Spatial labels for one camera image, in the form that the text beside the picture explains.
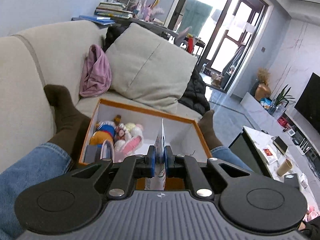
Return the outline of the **black sleeve right forearm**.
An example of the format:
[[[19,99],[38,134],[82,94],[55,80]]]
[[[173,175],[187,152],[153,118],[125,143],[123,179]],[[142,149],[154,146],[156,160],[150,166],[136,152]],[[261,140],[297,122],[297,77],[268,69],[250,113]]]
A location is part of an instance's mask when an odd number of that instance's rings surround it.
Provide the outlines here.
[[[320,217],[316,217],[309,222],[302,222],[299,231],[308,239],[320,240]]]

